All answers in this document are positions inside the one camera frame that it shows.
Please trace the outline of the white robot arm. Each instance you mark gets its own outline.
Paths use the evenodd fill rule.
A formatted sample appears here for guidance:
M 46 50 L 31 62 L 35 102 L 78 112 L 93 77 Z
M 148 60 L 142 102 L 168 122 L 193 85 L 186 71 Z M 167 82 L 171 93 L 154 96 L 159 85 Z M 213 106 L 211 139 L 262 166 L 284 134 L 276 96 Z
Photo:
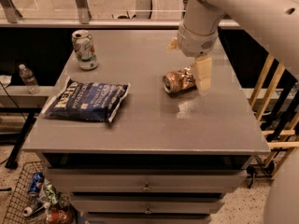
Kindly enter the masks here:
M 294 77 L 299 76 L 298 0 L 187 0 L 172 43 L 188 57 L 206 56 L 224 16 L 237 22 Z

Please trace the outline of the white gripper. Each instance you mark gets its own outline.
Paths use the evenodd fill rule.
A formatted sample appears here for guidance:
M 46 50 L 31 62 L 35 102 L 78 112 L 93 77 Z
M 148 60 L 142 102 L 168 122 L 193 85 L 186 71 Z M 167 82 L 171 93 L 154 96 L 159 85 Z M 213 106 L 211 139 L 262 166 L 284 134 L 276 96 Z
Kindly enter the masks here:
M 197 57 L 191 64 L 191 71 L 199 91 L 210 89 L 212 58 L 205 54 L 212 51 L 217 37 L 217 32 L 211 35 L 194 34 L 181 23 L 178 27 L 177 38 L 174 37 L 166 48 L 167 51 L 180 49 L 187 57 Z

